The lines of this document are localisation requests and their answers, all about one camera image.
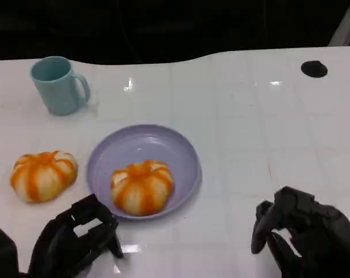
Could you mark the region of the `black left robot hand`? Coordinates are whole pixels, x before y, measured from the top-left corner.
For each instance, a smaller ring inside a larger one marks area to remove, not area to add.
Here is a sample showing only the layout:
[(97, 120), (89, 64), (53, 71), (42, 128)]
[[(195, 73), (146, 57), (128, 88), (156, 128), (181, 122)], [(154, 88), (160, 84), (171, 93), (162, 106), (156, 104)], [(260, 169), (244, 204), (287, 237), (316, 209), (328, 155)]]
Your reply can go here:
[(111, 211), (91, 194), (50, 220), (32, 252), (29, 277), (76, 277), (103, 252), (124, 258)]

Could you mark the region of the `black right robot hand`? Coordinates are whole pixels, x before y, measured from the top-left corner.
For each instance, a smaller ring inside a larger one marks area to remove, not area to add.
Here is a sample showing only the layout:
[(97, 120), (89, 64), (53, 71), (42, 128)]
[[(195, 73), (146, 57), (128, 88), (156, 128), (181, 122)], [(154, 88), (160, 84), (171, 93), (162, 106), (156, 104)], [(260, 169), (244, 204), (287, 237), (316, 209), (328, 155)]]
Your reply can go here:
[(350, 221), (288, 186), (256, 207), (251, 252), (267, 246), (282, 277), (350, 277)]

